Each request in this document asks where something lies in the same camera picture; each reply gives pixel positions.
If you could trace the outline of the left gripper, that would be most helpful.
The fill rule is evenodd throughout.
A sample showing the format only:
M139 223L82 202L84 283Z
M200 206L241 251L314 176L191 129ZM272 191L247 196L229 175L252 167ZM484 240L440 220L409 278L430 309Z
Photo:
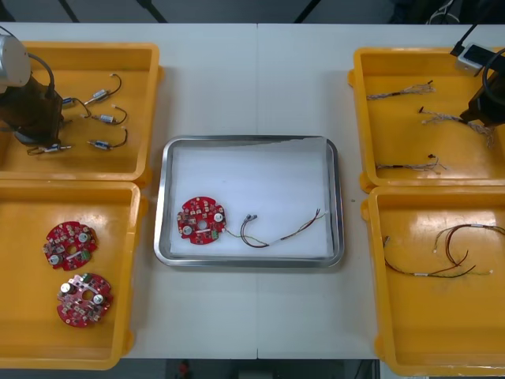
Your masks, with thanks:
M43 154L43 148L60 148L59 130L62 115L62 97L55 91L54 83L40 84L33 76L22 87L8 87L1 94L1 121L25 146L27 154Z

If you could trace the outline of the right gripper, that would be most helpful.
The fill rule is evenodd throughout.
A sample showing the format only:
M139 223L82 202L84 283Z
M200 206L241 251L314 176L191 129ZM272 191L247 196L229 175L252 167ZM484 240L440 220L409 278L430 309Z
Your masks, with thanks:
M462 120L473 120L484 128L504 124L504 75L493 73L469 101L468 109L460 114Z

